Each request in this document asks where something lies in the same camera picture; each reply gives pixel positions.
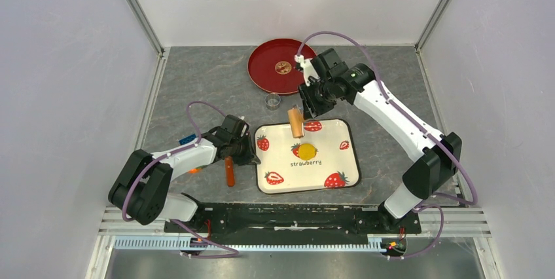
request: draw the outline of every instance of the white panel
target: white panel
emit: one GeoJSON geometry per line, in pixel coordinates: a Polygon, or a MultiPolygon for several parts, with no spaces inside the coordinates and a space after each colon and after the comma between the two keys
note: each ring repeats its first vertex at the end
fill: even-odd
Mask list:
{"type": "MultiPolygon", "coordinates": [[[[166,46],[258,45],[339,31],[365,44],[415,43],[439,0],[139,0],[166,46]]],[[[313,44],[346,44],[334,37],[313,44]]]]}
{"type": "Polygon", "coordinates": [[[453,0],[423,51],[508,278],[555,271],[554,3],[453,0]]]}
{"type": "Polygon", "coordinates": [[[156,56],[125,0],[0,3],[0,276],[83,278],[156,56]]]}

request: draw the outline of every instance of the red plate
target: red plate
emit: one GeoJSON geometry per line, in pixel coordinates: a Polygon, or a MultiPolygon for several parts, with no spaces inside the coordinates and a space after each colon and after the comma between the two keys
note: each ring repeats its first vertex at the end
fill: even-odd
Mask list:
{"type": "MultiPolygon", "coordinates": [[[[275,39],[261,44],[249,58],[249,76],[260,89],[276,94],[295,94],[304,82],[302,73],[295,69],[295,54],[301,42],[293,39],[275,39]]],[[[305,45],[304,58],[316,53],[305,45]]]]}

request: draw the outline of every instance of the plate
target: plate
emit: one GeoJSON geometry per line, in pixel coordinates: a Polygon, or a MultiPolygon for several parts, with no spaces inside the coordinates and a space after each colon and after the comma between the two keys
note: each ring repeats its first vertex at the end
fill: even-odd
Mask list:
{"type": "Polygon", "coordinates": [[[340,119],[310,121],[304,137],[293,138],[289,124],[264,125],[255,132],[257,184],[266,194],[353,187],[360,169],[351,130],[340,119]],[[308,161],[295,154],[298,145],[311,143],[316,156],[308,161]]]}
{"type": "MultiPolygon", "coordinates": [[[[295,54],[301,42],[294,39],[274,39],[257,47],[248,63],[251,80],[267,92],[286,95],[298,92],[304,83],[302,73],[295,69],[295,54]]],[[[305,45],[301,51],[305,58],[314,58],[316,53],[305,45]]]]}

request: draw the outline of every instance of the gray marble tabletop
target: gray marble tabletop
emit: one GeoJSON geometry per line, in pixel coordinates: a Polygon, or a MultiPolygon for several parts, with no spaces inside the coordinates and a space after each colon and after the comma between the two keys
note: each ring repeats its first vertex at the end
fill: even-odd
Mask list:
{"type": "MultiPolygon", "coordinates": [[[[254,85],[247,74],[247,62],[254,46],[172,47],[154,105],[143,148],[149,152],[164,151],[179,145],[179,139],[194,133],[185,114],[186,105],[203,100],[225,113],[245,116],[255,130],[260,125],[287,122],[287,110],[301,104],[298,94],[282,97],[278,110],[264,106],[267,93],[254,85]]],[[[328,46],[316,46],[316,52],[328,46]]],[[[366,63],[364,56],[352,46],[336,46],[348,65],[366,63]]],[[[380,67],[387,87],[415,114],[435,126],[428,94],[414,48],[370,46],[369,52],[380,67]]],[[[193,105],[191,113],[201,130],[216,126],[222,117],[209,107],[193,105]]],[[[351,126],[353,144],[361,169],[361,181],[347,189],[329,189],[283,195],[266,195],[259,191],[254,166],[236,166],[234,187],[226,185],[223,162],[212,164],[197,174],[178,177],[170,191],[184,192],[201,202],[278,202],[318,204],[379,204],[401,182],[412,164],[401,146],[374,120],[348,103],[338,103],[322,119],[341,118],[351,126]]],[[[454,184],[443,188],[454,194],[454,184]]],[[[439,204],[455,204],[434,199],[439,204]]]]}

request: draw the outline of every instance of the brown handle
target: brown handle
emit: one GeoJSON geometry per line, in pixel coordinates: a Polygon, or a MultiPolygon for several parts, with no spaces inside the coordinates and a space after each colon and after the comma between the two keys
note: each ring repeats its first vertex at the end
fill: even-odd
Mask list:
{"type": "Polygon", "coordinates": [[[233,172],[233,159],[231,157],[226,157],[225,165],[226,165],[227,186],[233,187],[235,186],[235,172],[233,172]]]}
{"type": "Polygon", "coordinates": [[[287,116],[289,117],[289,124],[291,125],[293,138],[303,137],[304,129],[302,128],[302,124],[304,123],[304,119],[300,114],[298,107],[294,106],[292,109],[288,110],[287,116]]]}

